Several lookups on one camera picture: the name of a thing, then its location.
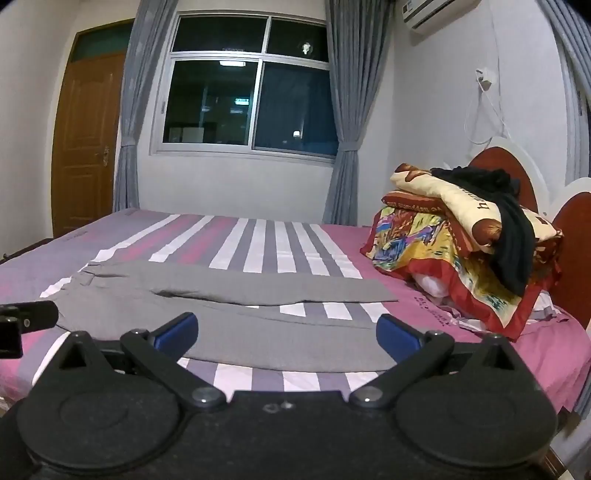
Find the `white pillow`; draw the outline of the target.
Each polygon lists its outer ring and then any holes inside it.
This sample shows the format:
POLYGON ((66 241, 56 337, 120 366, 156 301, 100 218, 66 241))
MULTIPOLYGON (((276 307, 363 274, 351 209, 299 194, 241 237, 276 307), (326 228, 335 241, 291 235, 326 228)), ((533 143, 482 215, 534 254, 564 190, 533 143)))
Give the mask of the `white pillow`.
POLYGON ((419 273, 413 273, 412 277, 414 282, 429 296, 439 299, 449 296, 449 287, 443 280, 419 273))

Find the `grey pants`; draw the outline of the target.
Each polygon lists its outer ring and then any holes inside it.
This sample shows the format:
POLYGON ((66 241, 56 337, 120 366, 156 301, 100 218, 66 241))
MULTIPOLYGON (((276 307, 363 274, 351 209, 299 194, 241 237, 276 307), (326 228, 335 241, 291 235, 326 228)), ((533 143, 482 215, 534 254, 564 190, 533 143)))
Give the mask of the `grey pants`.
POLYGON ((393 359, 370 320, 280 312, 283 305, 383 303, 394 294, 374 279, 305 273, 245 273, 148 261, 94 263, 52 300, 64 329, 114 340, 133 328, 154 330, 181 313, 198 320, 189 357, 214 363, 300 372, 384 371, 393 359))

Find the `left grey curtain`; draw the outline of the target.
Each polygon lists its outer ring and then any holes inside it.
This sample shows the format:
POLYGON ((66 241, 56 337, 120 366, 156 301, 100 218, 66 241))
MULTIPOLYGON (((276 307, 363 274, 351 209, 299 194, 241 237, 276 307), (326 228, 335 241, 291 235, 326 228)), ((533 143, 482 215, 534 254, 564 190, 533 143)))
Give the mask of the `left grey curtain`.
POLYGON ((137 144, 155 69, 176 7, 176 0, 141 0, 133 21, 121 84, 114 211, 139 206, 137 144))

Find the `black garment on pile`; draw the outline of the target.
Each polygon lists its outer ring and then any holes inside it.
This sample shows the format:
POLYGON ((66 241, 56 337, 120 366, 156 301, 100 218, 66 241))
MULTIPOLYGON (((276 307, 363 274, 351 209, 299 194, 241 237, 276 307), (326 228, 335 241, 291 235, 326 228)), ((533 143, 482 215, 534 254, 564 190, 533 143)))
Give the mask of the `black garment on pile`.
POLYGON ((433 168, 431 174, 494 203, 500 212, 501 227, 492 239, 494 253, 489 261, 499 282, 511 293, 523 296, 533 269, 535 235, 518 201, 519 182, 505 170, 456 167, 433 168))

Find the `brown wooden door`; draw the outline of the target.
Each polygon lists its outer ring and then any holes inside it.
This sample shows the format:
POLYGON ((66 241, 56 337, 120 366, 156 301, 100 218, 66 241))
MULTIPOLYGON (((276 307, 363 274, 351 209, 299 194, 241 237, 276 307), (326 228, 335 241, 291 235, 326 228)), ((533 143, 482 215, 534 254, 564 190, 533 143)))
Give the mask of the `brown wooden door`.
POLYGON ((112 211, 125 54, 133 21, 75 35, 59 95, 52 144, 55 238, 112 211))

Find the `grey curtain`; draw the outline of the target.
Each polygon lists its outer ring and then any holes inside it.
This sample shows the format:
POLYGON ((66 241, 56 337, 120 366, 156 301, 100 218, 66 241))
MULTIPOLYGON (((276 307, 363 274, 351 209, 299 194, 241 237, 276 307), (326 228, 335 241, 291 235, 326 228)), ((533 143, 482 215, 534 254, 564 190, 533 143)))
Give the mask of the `grey curtain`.
POLYGON ((137 144, 155 69, 176 7, 176 0, 141 0, 133 21, 121 84, 114 211, 139 206, 137 144))
POLYGON ((565 88, 565 184, 590 176, 590 22, 575 1, 538 2, 553 30, 565 88))
POLYGON ((388 56, 392 1, 328 1, 329 87, 338 150, 325 201, 325 224, 358 223, 359 150, 388 56))

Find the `white air conditioner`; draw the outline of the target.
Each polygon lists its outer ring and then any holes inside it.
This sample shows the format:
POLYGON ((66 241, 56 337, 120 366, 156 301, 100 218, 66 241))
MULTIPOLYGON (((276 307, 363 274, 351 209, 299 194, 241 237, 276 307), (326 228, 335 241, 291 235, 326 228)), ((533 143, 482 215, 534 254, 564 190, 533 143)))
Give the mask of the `white air conditioner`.
POLYGON ((401 13, 408 30, 427 35, 463 16, 478 4, 477 0, 408 0, 401 13))

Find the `colourful folded quilt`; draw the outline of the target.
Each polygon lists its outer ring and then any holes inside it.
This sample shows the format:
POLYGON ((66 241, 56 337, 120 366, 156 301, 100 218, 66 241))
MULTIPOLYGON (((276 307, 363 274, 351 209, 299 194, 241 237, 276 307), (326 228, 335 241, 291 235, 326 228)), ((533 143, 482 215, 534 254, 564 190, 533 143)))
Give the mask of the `colourful folded quilt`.
POLYGON ((481 321, 487 330, 516 340, 541 291, 559 278, 562 240, 558 232, 536 246, 533 271, 521 296, 501 284, 488 265, 487 254, 460 255, 452 222, 441 215, 386 206, 375 215, 361 253, 383 274, 405 279, 421 274, 441 280, 460 310, 481 321))

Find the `far right grey curtain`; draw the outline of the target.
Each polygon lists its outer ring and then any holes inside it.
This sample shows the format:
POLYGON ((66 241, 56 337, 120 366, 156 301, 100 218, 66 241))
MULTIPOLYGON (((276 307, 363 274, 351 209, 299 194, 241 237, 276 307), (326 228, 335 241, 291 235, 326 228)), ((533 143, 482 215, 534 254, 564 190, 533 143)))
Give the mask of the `far right grey curtain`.
POLYGON ((565 88, 565 184, 590 176, 590 22, 575 1, 538 2, 553 30, 565 88))

